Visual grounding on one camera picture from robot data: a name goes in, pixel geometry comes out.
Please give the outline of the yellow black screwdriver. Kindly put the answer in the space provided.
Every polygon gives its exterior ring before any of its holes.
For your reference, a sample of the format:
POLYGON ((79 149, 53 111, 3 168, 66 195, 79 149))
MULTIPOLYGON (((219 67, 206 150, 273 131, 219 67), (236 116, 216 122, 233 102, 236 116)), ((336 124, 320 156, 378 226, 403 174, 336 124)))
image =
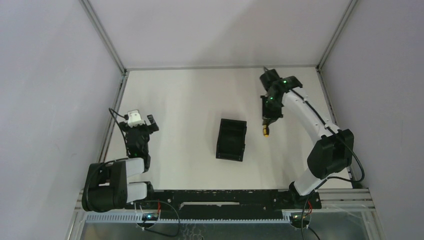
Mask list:
POLYGON ((269 120, 269 119, 264 119, 262 121, 262 133, 263 133, 263 136, 264 137, 269 137, 269 135, 270 135, 270 128, 269 128, 269 126, 270 126, 271 123, 272 123, 272 121, 269 120))

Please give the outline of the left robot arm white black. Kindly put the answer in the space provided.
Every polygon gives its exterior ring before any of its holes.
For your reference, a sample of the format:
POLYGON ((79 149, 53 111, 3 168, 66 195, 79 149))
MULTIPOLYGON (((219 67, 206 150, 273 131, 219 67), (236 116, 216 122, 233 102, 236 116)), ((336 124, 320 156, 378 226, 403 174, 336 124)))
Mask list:
POLYGON ((85 211, 104 213, 123 209, 133 201, 145 209, 155 205, 157 196, 149 190, 149 182, 128 181, 129 177, 150 169, 150 136, 159 131, 159 126, 153 115, 148 115, 147 120, 148 123, 133 111, 125 121, 118 123, 126 156, 89 166, 81 199, 85 211))

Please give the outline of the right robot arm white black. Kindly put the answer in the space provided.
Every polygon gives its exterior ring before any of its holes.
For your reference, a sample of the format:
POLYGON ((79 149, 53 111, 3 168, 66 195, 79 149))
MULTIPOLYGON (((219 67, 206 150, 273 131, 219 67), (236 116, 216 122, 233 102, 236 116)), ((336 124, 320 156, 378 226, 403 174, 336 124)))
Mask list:
POLYGON ((354 135, 349 129, 342 130, 324 119, 295 76, 280 77, 275 69, 265 67, 259 79, 266 91, 260 97, 263 135, 269 136, 270 124, 282 118, 283 108, 287 108, 297 117, 313 143, 306 159, 306 170, 289 186, 289 203, 302 208, 308 203, 311 192, 351 165, 354 135))

